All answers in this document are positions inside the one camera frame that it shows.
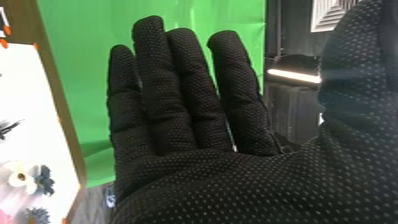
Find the hand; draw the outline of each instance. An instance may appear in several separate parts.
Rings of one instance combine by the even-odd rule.
[[[323,56],[325,123],[289,154],[236,33],[207,42],[218,101],[193,32],[163,32],[158,17],[136,22],[136,57],[124,46],[110,55],[113,223],[394,223],[398,99],[376,39],[385,2],[364,0],[341,21]]]

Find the green screen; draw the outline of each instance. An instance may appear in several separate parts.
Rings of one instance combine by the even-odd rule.
[[[92,187],[113,180],[104,105],[112,46],[131,46],[131,25],[140,18],[158,15],[167,30],[193,29],[207,59],[211,34],[234,30],[255,72],[263,74],[264,0],[39,0],[39,7]]]

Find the black glove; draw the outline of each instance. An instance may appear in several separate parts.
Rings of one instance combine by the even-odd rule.
[[[112,223],[396,223],[396,71],[380,44],[390,4],[364,0],[337,26],[323,56],[325,123],[289,154],[268,129],[236,33],[207,42],[218,103],[191,31],[163,32],[158,17],[136,22],[136,58],[124,46],[110,55]]]

